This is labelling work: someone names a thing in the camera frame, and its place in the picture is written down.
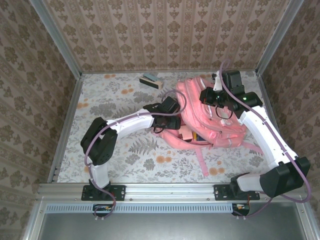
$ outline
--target patterned wallpaper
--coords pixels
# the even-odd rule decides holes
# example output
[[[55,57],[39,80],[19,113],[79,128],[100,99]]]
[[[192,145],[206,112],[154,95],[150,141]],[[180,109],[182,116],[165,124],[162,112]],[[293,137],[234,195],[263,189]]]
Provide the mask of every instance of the patterned wallpaper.
[[[47,181],[75,79],[28,0],[0,1],[0,239],[19,239]]]
[[[320,1],[305,0],[262,75],[282,136],[311,161],[320,219]]]
[[[255,69],[289,0],[45,0],[83,72]]]

